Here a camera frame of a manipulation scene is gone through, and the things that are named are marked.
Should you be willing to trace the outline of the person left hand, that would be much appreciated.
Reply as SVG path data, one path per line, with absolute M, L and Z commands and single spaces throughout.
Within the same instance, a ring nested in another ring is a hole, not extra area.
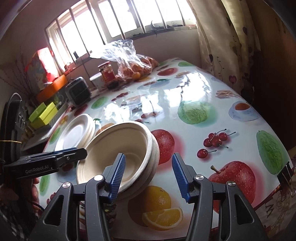
M 36 204 L 40 204 L 39 202 L 39 192 L 37 190 L 36 185 L 39 184 L 39 178 L 34 178 L 33 182 L 32 182 L 32 202 L 36 203 Z M 38 213 L 39 211 L 39 207 L 33 205 L 33 211 L 34 213 Z

